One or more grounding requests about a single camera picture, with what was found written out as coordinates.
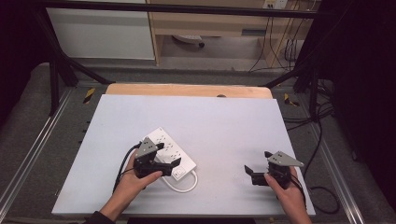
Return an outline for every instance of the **white power strip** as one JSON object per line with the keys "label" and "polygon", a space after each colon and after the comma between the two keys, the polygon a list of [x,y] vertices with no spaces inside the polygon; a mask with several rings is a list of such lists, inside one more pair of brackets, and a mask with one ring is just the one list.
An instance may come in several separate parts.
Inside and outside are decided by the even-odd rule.
{"label": "white power strip", "polygon": [[180,165],[175,167],[172,171],[172,177],[176,181],[183,178],[183,176],[191,172],[197,166],[163,128],[160,127],[156,129],[147,135],[147,137],[151,139],[154,144],[164,143],[163,149],[157,151],[157,159],[160,162],[171,163],[181,158]]}

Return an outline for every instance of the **human hand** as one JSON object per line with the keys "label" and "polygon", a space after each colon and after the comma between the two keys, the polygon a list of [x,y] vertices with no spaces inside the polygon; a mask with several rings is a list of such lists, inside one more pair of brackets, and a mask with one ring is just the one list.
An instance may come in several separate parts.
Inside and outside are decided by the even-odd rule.
{"label": "human hand", "polygon": [[[290,167],[290,172],[297,176],[294,167]],[[275,192],[291,223],[312,223],[306,213],[304,197],[297,186],[290,182],[286,189],[282,189],[272,176],[265,174],[264,177],[268,186]]]}
{"label": "human hand", "polygon": [[139,179],[133,170],[135,154],[136,151],[128,160],[128,164],[125,168],[127,172],[122,175],[120,183],[117,185],[113,195],[100,210],[104,216],[110,218],[112,221],[117,220],[119,215],[128,207],[142,189],[163,175],[163,172],[157,171]]}

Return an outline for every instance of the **white tabletop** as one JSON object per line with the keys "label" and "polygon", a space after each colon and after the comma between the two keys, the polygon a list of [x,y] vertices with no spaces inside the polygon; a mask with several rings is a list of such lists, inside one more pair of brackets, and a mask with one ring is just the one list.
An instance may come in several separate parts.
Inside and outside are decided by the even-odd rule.
{"label": "white tabletop", "polygon": [[[268,165],[264,151],[295,157],[276,100],[132,95],[102,96],[52,213],[84,217],[99,210],[111,195],[125,153],[158,127],[195,161],[198,185],[177,193],[160,179],[144,189],[124,215],[284,215],[272,190],[253,186],[244,170],[247,165],[263,172]],[[297,172],[312,216],[315,210],[300,169]],[[188,175],[177,187],[192,183]]]}

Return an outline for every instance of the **power outlet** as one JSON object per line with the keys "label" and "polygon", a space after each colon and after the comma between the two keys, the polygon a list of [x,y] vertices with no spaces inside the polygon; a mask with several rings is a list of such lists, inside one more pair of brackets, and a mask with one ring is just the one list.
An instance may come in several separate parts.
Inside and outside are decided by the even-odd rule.
{"label": "power outlet", "polygon": [[172,177],[178,181],[197,166],[195,162],[184,152],[183,149],[165,132],[158,128],[147,136],[154,144],[163,143],[163,149],[157,151],[157,160],[171,163],[181,158],[180,165],[173,168]]}
{"label": "power outlet", "polygon": [[284,9],[288,0],[265,0],[262,8],[268,9]]}

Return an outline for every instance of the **sleeve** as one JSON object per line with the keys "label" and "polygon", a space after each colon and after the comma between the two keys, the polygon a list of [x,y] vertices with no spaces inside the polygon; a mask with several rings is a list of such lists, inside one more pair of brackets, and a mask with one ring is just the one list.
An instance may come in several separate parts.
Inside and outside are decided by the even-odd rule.
{"label": "sleeve", "polygon": [[88,221],[84,222],[84,224],[115,224],[115,222],[104,216],[102,213],[96,211]]}

